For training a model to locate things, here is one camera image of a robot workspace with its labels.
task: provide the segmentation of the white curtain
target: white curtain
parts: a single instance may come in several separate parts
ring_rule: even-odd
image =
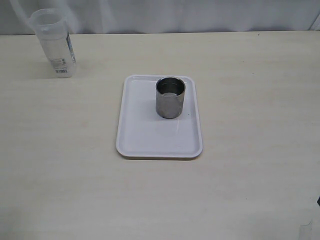
[[[9,0],[4,1],[0,21],[9,25],[0,25],[0,34],[32,33],[19,23]],[[320,0],[14,1],[26,16],[61,8],[76,34],[308,30],[320,13]]]

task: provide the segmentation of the stainless steel cup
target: stainless steel cup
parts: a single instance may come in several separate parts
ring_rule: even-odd
[[[177,77],[164,77],[155,85],[155,110],[165,119],[174,119],[182,113],[186,85]]]

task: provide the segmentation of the table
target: table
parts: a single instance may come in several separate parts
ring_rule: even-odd
[[[0,36],[1,239],[294,240],[318,221],[320,32],[71,41],[57,79],[35,36]],[[194,79],[197,159],[117,153],[132,74]]]

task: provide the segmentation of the clear plastic bottle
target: clear plastic bottle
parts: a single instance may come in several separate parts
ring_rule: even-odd
[[[35,11],[29,22],[58,78],[69,78],[76,72],[76,58],[68,33],[66,18],[59,9]]]

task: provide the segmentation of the plastic tray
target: plastic tray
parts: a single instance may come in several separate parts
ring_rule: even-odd
[[[162,75],[132,75],[123,86],[116,149],[125,157],[195,158],[203,149],[196,86],[186,76],[183,110],[165,119],[156,112],[156,82]]]

